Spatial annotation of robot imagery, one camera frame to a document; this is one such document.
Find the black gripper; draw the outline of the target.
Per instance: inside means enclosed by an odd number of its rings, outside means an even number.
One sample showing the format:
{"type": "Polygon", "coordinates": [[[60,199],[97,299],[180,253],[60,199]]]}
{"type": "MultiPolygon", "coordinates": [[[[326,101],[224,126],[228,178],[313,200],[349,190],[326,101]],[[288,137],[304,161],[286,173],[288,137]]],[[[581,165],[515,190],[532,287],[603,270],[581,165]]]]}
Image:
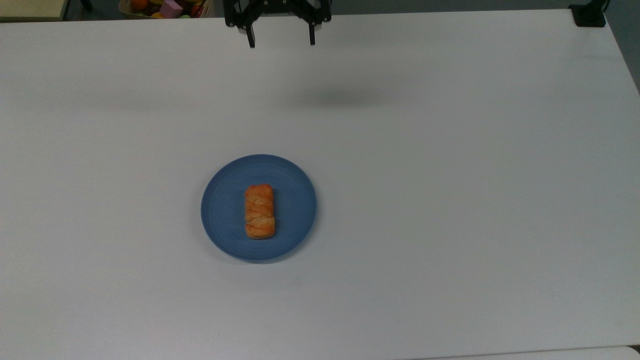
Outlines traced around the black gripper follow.
{"type": "Polygon", "coordinates": [[[253,23],[265,15],[293,14],[308,24],[310,45],[316,45],[316,26],[332,20],[331,0],[224,0],[227,27],[245,29],[249,47],[256,47],[253,23]]]}

